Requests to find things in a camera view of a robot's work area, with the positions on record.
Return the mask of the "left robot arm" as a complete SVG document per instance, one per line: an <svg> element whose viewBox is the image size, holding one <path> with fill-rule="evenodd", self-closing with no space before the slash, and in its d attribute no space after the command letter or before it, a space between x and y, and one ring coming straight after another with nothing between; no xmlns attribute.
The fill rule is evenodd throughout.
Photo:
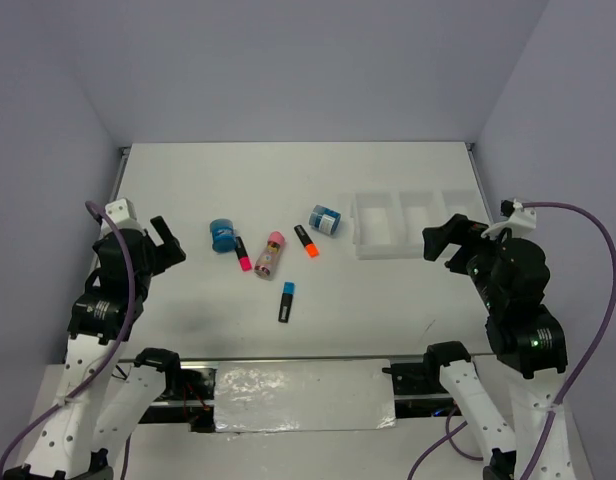
<svg viewBox="0 0 616 480"><path fill-rule="evenodd" d="M106 397L151 280L186 254L165 220L151 219L155 244L129 213L99 216L102 236L93 249L99 266L72 307L64 370L54 404L34 420L41 430L21 465L0 464L0 479L111 479L139 421L158 397L184 385L180 357L160 348L139 353L112 399Z"/></svg>

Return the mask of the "pink highlighter marker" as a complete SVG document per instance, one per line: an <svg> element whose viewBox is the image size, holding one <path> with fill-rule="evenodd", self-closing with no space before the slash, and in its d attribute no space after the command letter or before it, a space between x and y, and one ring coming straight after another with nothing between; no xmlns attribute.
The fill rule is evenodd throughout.
<svg viewBox="0 0 616 480"><path fill-rule="evenodd" d="M252 264L243 239L240 236L235 237L235 253L237 255L241 270L244 272L250 271L252 269Z"/></svg>

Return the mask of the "orange highlighter marker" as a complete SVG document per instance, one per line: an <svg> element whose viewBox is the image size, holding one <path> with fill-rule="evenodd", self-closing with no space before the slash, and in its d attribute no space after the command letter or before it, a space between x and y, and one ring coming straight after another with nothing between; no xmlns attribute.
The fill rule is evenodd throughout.
<svg viewBox="0 0 616 480"><path fill-rule="evenodd" d="M298 225L294 226L294 231L295 231L299 241L301 242L305 252L311 258L317 257L319 255L319 250L317 249L316 245L314 244L314 242L312 241L312 239L308 235L308 233L305 230L305 228L302 225L298 224Z"/></svg>

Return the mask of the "blue slime jar labelled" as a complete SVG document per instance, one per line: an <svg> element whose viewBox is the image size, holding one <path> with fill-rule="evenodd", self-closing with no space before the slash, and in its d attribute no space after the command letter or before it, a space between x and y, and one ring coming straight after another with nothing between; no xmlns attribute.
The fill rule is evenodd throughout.
<svg viewBox="0 0 616 480"><path fill-rule="evenodd" d="M312 229L333 237L338 230L340 221L341 214L339 212L322 205L316 205L310 213L308 223Z"/></svg>

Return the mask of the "blue highlighter marker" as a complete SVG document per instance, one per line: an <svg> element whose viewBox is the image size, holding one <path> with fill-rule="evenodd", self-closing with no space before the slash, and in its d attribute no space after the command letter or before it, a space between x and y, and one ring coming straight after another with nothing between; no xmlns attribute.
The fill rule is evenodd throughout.
<svg viewBox="0 0 616 480"><path fill-rule="evenodd" d="M280 307L278 312L278 321L280 323L287 323L292 308L292 303L295 293L295 284L293 282L285 282L280 300Z"/></svg>

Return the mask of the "pink capped crayon bottle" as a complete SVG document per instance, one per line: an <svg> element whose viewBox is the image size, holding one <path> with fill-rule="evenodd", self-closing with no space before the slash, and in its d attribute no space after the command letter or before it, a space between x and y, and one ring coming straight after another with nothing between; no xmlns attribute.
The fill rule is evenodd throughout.
<svg viewBox="0 0 616 480"><path fill-rule="evenodd" d="M270 279L273 276L284 245L285 237L279 231L269 235L254 266L254 272L259 278Z"/></svg>

